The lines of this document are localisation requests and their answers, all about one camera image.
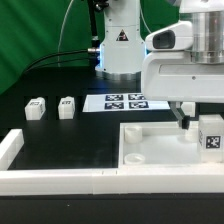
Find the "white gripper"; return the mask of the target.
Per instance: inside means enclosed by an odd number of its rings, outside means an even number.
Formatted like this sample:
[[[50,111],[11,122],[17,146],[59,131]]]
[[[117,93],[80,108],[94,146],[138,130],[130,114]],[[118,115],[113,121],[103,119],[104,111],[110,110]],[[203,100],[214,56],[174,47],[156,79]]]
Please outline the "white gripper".
[[[224,64],[195,64],[184,51],[152,52],[143,62],[141,91],[148,100],[170,101],[179,127],[187,130],[190,117],[181,102],[224,103]]]

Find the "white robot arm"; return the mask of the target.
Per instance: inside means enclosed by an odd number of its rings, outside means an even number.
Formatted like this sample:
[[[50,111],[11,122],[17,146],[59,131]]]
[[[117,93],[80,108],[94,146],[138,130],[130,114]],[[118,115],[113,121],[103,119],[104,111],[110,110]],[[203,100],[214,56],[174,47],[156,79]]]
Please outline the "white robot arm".
[[[177,23],[140,36],[140,0],[93,0],[104,13],[96,74],[141,80],[148,100],[166,101],[187,128],[184,102],[224,103],[224,0],[166,0]]]

